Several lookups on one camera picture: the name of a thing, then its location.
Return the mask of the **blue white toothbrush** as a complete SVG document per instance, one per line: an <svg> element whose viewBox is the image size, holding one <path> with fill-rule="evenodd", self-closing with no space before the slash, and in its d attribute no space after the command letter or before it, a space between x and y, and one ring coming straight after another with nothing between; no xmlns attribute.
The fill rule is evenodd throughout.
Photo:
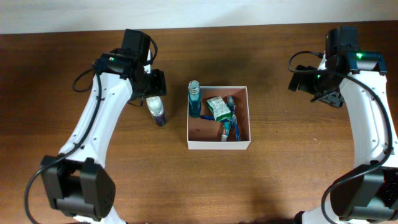
<svg viewBox="0 0 398 224"><path fill-rule="evenodd" d="M236 113L235 113L235 104L234 104L234 100L233 97L231 95L229 95L227 97L227 105L230 108L231 112L232 112L232 123L234 125L235 128L235 133L236 133L236 140L237 141L241 141L241 137L240 137L240 132L239 132L239 128L238 128L238 121L237 121L237 117L236 117Z"/></svg>

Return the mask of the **green white soap packet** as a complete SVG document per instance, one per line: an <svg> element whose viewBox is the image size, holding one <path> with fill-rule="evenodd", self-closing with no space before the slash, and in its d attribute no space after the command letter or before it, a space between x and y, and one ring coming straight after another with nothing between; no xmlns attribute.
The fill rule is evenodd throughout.
<svg viewBox="0 0 398 224"><path fill-rule="evenodd" d="M215 121L230 120L232 112L220 96L212 97L206 101L208 109L212 112Z"/></svg>

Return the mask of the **teal toothpaste tube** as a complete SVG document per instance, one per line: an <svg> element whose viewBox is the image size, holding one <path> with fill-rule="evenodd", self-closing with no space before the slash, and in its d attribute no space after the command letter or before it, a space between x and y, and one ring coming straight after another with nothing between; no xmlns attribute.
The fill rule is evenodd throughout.
<svg viewBox="0 0 398 224"><path fill-rule="evenodd" d="M231 129L231 122L226 121L223 123L223 131L221 133L221 142L226 142L229 136L229 131Z"/></svg>

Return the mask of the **blue disposable razor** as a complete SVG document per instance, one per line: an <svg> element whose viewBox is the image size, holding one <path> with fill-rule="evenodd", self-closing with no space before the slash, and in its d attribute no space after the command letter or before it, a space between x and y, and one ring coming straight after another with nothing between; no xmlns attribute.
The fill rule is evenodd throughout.
<svg viewBox="0 0 398 224"><path fill-rule="evenodd" d="M200 115L201 119L206 119L206 120L211 120L211 121L215 121L214 116L211 115Z"/></svg>

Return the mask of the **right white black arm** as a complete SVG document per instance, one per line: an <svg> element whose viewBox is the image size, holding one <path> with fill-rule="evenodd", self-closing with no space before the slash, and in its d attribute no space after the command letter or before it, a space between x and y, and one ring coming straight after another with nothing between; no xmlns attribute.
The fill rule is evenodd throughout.
<svg viewBox="0 0 398 224"><path fill-rule="evenodd" d="M302 90L335 108L347 107L354 140L354 167L336 179L313 210L294 223L380 223L397 220L397 135L386 93L386 64L363 51L355 27L326 35L317 67L292 69L291 91Z"/></svg>

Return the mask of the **clear foam soap bottle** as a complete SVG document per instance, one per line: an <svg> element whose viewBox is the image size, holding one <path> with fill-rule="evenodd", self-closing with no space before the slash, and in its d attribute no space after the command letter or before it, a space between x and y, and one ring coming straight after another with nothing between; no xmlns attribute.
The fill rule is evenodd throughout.
<svg viewBox="0 0 398 224"><path fill-rule="evenodd" d="M146 104L152 116L152 119L154 120L154 123L158 126L166 125L167 120L161 97L148 97L146 98Z"/></svg>

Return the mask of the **teal mouthwash bottle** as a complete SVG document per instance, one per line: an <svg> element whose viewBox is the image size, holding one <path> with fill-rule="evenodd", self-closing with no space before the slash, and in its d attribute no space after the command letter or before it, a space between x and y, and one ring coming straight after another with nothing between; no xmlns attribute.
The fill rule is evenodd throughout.
<svg viewBox="0 0 398 224"><path fill-rule="evenodd" d="M196 80L188 84L188 111L193 118L198 118L201 112L201 89Z"/></svg>

